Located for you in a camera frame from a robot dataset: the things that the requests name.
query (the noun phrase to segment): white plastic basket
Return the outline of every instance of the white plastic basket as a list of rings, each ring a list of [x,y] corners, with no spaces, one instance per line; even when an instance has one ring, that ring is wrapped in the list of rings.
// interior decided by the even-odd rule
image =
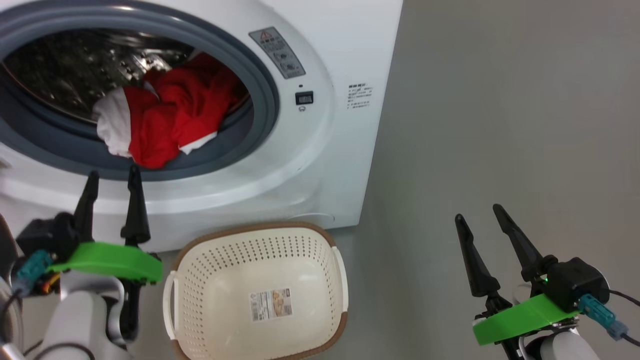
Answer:
[[[326,231],[306,223],[244,227],[182,250],[164,286],[164,325],[182,359],[302,359],[340,338],[348,294]]]

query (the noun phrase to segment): warning label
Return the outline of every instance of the warning label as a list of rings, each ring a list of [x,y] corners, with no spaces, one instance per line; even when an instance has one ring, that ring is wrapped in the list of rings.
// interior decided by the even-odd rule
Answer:
[[[251,317],[254,322],[293,315],[291,290],[278,289],[249,294]]]
[[[285,79],[306,74],[298,57],[276,28],[253,31],[249,36],[269,55]]]
[[[373,87],[362,84],[349,85],[347,94],[347,109],[366,108],[371,105]]]

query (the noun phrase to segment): brown basket rim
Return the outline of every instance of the brown basket rim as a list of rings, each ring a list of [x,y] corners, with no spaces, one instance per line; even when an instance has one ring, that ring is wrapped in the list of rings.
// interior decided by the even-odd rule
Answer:
[[[307,229],[311,229],[319,233],[320,235],[322,235],[330,247],[335,246],[335,241],[333,240],[331,235],[329,235],[329,233],[326,232],[326,230],[324,230],[322,227],[319,227],[315,224],[311,224],[308,222],[275,222],[275,223],[269,223],[269,224],[248,225],[248,226],[236,227],[233,229],[220,231],[217,233],[203,235],[193,240],[192,242],[188,243],[184,248],[182,248],[180,253],[178,253],[178,257],[176,258],[173,264],[172,270],[177,271],[178,267],[180,267],[180,262],[182,262],[182,259],[184,259],[184,256],[191,249],[193,249],[194,247],[196,247],[197,245],[205,241],[214,240],[217,238],[224,238],[226,236],[240,234],[240,233],[249,233],[251,231],[266,230],[266,229],[282,229],[282,228],[288,228],[288,227],[304,227]],[[328,350],[329,348],[334,346],[334,344],[338,342],[338,339],[340,339],[340,337],[342,336],[344,329],[347,327],[347,317],[348,317],[347,311],[343,312],[342,315],[340,316],[340,323],[338,324],[337,329],[333,333],[333,336],[326,343],[320,345],[317,348],[300,352],[298,354],[288,355],[284,357],[277,357],[275,358],[275,360],[300,360],[306,357],[318,355],[321,352]],[[178,356],[178,358],[183,360],[191,360],[180,348],[180,343],[178,342],[178,339],[172,340],[172,347],[175,354]]]

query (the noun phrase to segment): washing machine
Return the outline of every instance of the washing machine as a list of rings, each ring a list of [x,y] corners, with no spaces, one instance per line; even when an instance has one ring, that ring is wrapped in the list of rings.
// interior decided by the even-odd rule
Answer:
[[[145,69],[203,51],[248,97],[218,137],[143,170],[152,239],[179,249],[237,225],[360,218],[401,0],[4,0],[0,214],[17,234],[72,211],[100,174],[97,241],[122,243],[131,161],[96,135],[92,103]]]

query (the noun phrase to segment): red and white clothing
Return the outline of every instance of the red and white clothing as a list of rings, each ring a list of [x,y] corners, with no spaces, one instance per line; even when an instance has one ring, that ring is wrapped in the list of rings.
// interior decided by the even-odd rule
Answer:
[[[148,71],[143,88],[117,88],[96,102],[97,133],[109,152],[162,168],[216,137],[239,100],[237,76],[205,53],[166,73]]]

